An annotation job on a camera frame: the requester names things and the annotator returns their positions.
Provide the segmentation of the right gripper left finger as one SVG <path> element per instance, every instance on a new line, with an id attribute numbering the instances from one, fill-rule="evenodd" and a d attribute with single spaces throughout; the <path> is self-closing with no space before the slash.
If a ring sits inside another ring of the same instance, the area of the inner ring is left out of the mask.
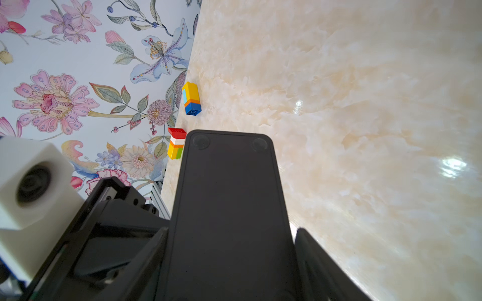
<path id="1" fill-rule="evenodd" d="M 124 272 L 103 289 L 94 300 L 138 300 L 153 273 L 161 266 L 167 238 L 168 228 L 160 228 L 126 266 Z"/>

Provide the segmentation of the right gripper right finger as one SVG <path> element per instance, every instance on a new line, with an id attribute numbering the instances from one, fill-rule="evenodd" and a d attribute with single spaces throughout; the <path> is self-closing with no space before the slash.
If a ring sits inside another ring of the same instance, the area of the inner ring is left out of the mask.
<path id="1" fill-rule="evenodd" d="M 302 300 L 371 301 L 304 228 L 294 242 Z"/>

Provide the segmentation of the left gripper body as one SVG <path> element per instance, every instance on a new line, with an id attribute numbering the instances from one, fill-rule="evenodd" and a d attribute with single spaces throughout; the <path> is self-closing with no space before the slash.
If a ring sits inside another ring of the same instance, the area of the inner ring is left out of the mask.
<path id="1" fill-rule="evenodd" d="M 120 179 L 87 198 L 20 300 L 94 300 L 169 220 Z M 155 300 L 160 267 L 138 300 Z"/>

